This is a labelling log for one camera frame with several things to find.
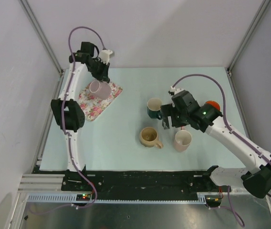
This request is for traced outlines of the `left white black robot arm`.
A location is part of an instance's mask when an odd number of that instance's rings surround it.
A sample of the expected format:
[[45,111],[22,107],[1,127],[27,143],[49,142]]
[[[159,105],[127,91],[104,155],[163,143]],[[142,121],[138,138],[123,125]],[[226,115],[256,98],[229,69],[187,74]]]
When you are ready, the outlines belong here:
[[82,171],[85,162],[79,153],[79,137],[85,124],[85,113],[78,100],[86,76],[93,77],[89,91],[97,98],[105,100],[111,94],[108,76],[110,57],[113,51],[99,50],[91,42],[82,42],[77,52],[69,56],[70,70],[66,83],[57,99],[50,103],[55,121],[65,135],[68,152],[67,169],[71,172]]

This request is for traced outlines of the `cream beige mug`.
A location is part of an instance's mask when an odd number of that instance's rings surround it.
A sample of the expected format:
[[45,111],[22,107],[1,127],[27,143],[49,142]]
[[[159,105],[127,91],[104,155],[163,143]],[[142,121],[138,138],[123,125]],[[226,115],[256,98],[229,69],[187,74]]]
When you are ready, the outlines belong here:
[[159,140],[159,135],[153,127],[146,127],[141,130],[139,135],[140,143],[145,147],[163,148],[163,143]]

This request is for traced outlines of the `pink mug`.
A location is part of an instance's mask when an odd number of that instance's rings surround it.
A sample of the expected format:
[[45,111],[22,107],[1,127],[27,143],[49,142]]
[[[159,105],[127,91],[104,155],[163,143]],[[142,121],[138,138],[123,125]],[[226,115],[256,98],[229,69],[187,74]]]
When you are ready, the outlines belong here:
[[192,135],[189,131],[181,129],[176,132],[173,139],[173,147],[178,152],[185,151],[192,142]]

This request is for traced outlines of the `orange mug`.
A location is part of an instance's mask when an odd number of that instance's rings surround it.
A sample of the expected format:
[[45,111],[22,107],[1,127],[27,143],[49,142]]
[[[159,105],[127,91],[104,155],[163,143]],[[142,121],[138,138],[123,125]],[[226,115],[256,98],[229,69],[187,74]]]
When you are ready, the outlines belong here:
[[206,101],[205,104],[210,104],[210,105],[212,105],[212,106],[213,106],[214,108],[216,108],[218,111],[221,110],[220,105],[219,105],[216,101],[211,101],[211,100],[209,100],[209,101]]

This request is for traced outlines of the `green mug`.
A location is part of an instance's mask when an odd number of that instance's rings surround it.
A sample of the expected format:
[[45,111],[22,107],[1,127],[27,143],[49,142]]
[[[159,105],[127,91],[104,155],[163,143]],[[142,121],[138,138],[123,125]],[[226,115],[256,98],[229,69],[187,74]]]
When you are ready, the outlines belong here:
[[151,119],[162,119],[161,114],[162,101],[160,98],[151,98],[147,102],[147,114]]

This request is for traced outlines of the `purple mug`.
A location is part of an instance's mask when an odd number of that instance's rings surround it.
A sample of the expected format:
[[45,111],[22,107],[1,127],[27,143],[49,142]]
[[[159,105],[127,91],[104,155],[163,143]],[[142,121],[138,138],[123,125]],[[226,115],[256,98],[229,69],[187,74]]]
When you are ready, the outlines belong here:
[[111,94],[111,87],[105,82],[94,80],[89,85],[89,91],[95,97],[106,100]]

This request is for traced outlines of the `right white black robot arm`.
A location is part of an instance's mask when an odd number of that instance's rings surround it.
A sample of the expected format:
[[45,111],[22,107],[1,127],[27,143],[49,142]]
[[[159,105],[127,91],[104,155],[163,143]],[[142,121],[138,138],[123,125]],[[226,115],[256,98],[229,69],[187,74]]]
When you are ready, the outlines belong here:
[[209,175],[203,179],[204,188],[214,191],[219,186],[244,187],[257,198],[268,195],[271,153],[238,132],[211,104],[199,106],[192,94],[183,89],[171,88],[169,94],[172,103],[161,106],[164,129],[190,125],[216,139],[244,164],[244,168],[212,166]]

